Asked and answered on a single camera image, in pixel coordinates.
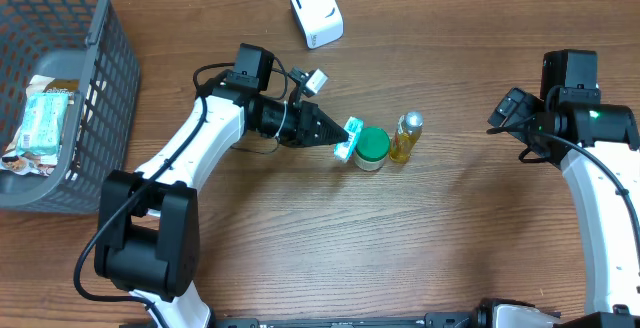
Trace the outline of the teal white tissue pack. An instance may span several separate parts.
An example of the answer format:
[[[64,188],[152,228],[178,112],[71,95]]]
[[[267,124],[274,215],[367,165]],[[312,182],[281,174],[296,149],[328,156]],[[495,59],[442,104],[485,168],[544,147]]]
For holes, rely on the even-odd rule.
[[[364,122],[361,119],[351,116],[347,120],[344,130],[347,132],[348,137],[345,142],[338,143],[335,146],[334,158],[336,160],[346,163],[351,158],[363,128]]]

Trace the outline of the green white can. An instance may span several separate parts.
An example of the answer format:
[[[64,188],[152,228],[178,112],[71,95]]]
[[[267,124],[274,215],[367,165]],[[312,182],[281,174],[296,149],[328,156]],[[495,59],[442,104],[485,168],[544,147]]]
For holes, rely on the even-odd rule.
[[[364,171],[380,169],[390,150],[390,139],[380,127],[364,128],[355,148],[354,162]]]

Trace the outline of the yellow drink bottle grey cap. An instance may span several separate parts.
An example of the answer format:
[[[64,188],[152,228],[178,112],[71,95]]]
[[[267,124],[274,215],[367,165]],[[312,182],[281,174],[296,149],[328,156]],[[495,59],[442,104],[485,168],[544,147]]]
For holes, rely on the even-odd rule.
[[[392,161],[406,163],[409,160],[411,151],[422,134],[423,123],[423,116],[417,111],[408,112],[399,118],[389,151]]]

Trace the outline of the mint green tissue pack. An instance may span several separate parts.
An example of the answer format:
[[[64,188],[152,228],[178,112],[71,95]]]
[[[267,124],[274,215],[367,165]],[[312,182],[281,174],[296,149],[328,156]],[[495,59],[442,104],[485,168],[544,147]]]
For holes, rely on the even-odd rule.
[[[66,93],[36,93],[28,100],[16,153],[57,155],[69,103]]]

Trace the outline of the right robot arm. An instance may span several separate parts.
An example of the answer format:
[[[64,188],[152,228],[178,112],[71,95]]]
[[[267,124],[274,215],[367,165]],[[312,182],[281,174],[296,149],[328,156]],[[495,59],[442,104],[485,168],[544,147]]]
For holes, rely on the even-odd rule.
[[[636,327],[639,324],[639,128],[625,105],[605,104],[596,52],[544,54],[538,95],[512,88],[488,134],[524,144],[523,164],[549,163],[569,187],[585,260],[582,317],[562,320],[532,304],[484,299],[473,327]]]

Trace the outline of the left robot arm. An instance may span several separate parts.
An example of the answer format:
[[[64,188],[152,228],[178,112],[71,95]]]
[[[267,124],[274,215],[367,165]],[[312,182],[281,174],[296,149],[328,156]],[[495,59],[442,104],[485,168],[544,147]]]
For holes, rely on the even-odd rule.
[[[97,302],[135,302],[149,327],[212,327],[200,298],[198,192],[249,131],[277,146],[307,148],[348,140],[311,97],[327,83],[320,69],[286,70],[270,51],[241,44],[217,75],[195,82],[192,112],[169,142],[134,172],[102,184],[97,231],[74,268],[76,291]]]

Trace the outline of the white barcode scanner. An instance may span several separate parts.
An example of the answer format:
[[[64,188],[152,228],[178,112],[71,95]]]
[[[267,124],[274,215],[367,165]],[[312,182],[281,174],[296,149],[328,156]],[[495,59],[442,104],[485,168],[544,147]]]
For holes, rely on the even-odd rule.
[[[339,40],[344,20],[336,0],[290,0],[292,14],[308,49]]]

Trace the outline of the dark grey plastic basket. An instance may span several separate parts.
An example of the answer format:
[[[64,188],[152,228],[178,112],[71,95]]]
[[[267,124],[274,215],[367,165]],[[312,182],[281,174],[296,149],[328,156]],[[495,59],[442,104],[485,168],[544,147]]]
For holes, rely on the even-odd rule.
[[[111,0],[1,0],[1,145],[22,123],[36,76],[75,80],[58,164],[48,177],[1,173],[4,210],[94,213],[122,167],[140,65]]]

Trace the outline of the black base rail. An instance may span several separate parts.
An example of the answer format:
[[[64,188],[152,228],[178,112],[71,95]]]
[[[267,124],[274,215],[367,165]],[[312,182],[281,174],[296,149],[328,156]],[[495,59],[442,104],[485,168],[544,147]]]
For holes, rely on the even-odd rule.
[[[229,318],[213,320],[214,328],[470,328],[475,324],[470,313],[427,313],[423,317],[332,318],[295,320],[258,320]]]

